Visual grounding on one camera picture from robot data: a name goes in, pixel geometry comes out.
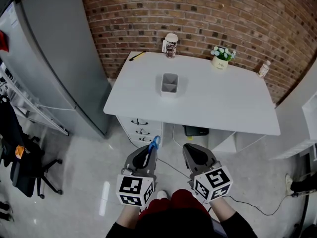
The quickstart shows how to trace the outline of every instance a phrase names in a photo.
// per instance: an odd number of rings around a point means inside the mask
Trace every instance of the red object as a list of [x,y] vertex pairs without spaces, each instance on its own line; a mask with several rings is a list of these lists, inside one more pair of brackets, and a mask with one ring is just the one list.
[[201,210],[209,217],[208,211],[196,198],[193,197],[192,193],[185,189],[179,189],[178,191],[174,192],[170,201],[167,198],[154,199],[150,203],[148,209],[144,210],[139,215],[139,220],[148,214],[163,212],[169,209],[186,208]]
[[8,45],[6,43],[6,36],[2,31],[0,31],[0,50],[9,52]]

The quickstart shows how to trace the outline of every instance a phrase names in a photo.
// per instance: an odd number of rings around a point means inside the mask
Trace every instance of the refrigerator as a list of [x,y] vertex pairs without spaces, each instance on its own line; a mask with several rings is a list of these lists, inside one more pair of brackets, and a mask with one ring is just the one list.
[[104,137],[111,91],[82,0],[22,0],[0,17],[0,58],[27,94],[70,133]]

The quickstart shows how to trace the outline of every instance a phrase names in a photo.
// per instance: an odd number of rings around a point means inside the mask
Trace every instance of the black cable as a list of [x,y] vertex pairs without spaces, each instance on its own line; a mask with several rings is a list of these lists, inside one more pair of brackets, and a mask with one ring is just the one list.
[[[163,161],[163,160],[161,160],[161,159],[159,159],[159,158],[158,158],[158,160],[159,160],[159,161],[162,161],[162,162],[165,163],[165,164],[167,164],[168,166],[170,166],[171,168],[173,168],[173,169],[176,170],[177,172],[181,173],[181,174],[182,174],[183,176],[185,176],[186,178],[190,179],[187,175],[185,175],[184,173],[180,172],[178,169],[176,169],[175,167],[173,167],[171,164],[169,164],[169,163],[167,163],[167,162],[165,162],[165,161]],[[230,197],[232,200],[234,200],[234,201],[237,202],[237,203],[248,204],[248,205],[250,205],[250,206],[256,208],[259,212],[261,212],[261,213],[262,213],[263,215],[265,215],[265,216],[272,216],[272,215],[274,215],[274,214],[278,211],[278,209],[280,208],[282,202],[283,202],[284,199],[285,199],[286,197],[288,197],[288,196],[291,196],[291,195],[285,196],[285,197],[282,199],[282,201],[280,202],[280,204],[278,205],[278,208],[277,208],[272,214],[266,214],[266,213],[264,213],[263,211],[261,211],[257,206],[252,205],[252,204],[247,203],[247,202],[242,202],[242,201],[235,200],[232,196],[223,196],[223,197]]]
[[286,197],[288,197],[288,196],[290,196],[290,195],[287,195],[287,196],[285,196],[285,197],[282,199],[282,201],[281,201],[280,204],[278,205],[278,208],[277,208],[272,214],[266,214],[266,213],[264,213],[263,211],[261,211],[257,206],[254,206],[254,205],[252,205],[252,204],[250,204],[250,203],[247,203],[247,202],[242,202],[242,201],[235,200],[232,196],[223,196],[223,197],[230,197],[232,200],[236,201],[237,203],[248,204],[248,205],[250,205],[250,206],[256,208],[259,212],[261,212],[261,213],[262,213],[263,215],[265,215],[265,216],[272,216],[272,215],[274,215],[274,214],[277,212],[277,210],[280,208],[280,206],[281,206],[282,202],[284,201],[284,199],[285,199]]

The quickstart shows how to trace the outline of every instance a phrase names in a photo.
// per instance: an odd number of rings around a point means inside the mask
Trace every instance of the white cube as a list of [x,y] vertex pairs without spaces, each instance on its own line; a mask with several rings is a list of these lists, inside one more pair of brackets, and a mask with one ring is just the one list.
[[226,166],[213,169],[195,176],[194,191],[202,196],[205,202],[228,194],[233,180]]
[[153,192],[153,178],[118,175],[115,193],[121,204],[145,207]]

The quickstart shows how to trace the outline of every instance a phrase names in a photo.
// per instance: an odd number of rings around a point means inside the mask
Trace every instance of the black and yellow pen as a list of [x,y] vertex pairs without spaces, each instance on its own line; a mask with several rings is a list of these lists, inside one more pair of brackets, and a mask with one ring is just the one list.
[[143,52],[139,53],[138,55],[136,55],[136,56],[130,58],[129,61],[133,61],[134,59],[136,59],[136,58],[140,57],[141,55],[145,54],[145,52],[146,52],[146,51],[143,51]]

